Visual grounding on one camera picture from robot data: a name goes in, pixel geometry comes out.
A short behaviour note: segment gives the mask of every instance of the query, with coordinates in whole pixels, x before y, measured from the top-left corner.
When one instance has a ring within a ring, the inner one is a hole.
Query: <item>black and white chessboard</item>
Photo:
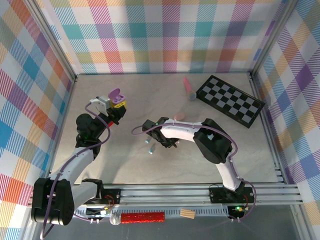
[[[196,91],[196,97],[247,128],[265,105],[213,75]]]

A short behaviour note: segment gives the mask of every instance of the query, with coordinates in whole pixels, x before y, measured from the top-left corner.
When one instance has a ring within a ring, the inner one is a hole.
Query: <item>floor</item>
[[[246,73],[214,75],[252,95]],[[120,88],[126,97],[127,112],[119,125],[111,127],[111,138],[101,147],[95,161],[82,172],[77,183],[84,178],[101,179],[104,183],[221,183],[217,168],[202,156],[195,143],[181,140],[178,148],[164,148],[157,143],[154,153],[149,154],[149,148],[156,141],[146,144],[146,134],[131,135],[131,130],[147,119],[156,122],[160,117],[173,118],[177,113],[185,114],[185,122],[200,122],[206,118],[216,121],[238,144],[234,162],[245,180],[277,182],[259,117],[248,129],[198,99],[187,99],[183,78],[187,77],[196,91],[209,76],[208,73],[79,76],[53,170],[74,151],[76,118],[86,112],[84,107],[89,100],[107,96],[111,90]]]

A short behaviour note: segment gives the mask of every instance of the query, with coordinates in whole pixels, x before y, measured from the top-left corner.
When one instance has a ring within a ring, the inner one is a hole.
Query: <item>colorful plaid backdrop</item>
[[[320,0],[300,0],[259,71],[290,183],[320,239]]]
[[[15,240],[71,80],[23,0],[0,0],[0,240]]]
[[[247,72],[287,0],[38,0],[80,74]]]

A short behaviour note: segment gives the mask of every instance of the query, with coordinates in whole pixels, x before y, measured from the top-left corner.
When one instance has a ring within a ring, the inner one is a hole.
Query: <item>wooden block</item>
[[[196,212],[188,209],[181,209],[180,216],[189,219],[195,219]]]

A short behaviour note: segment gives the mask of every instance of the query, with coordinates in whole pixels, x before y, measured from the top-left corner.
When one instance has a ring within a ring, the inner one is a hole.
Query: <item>purple object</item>
[[[114,104],[122,103],[126,99],[125,96],[120,95],[120,88],[116,88],[109,92],[108,98],[110,98]]]
[[[295,77],[295,80],[298,83],[301,91],[303,91],[313,79],[314,76],[312,75],[307,64],[304,65],[304,67]]]

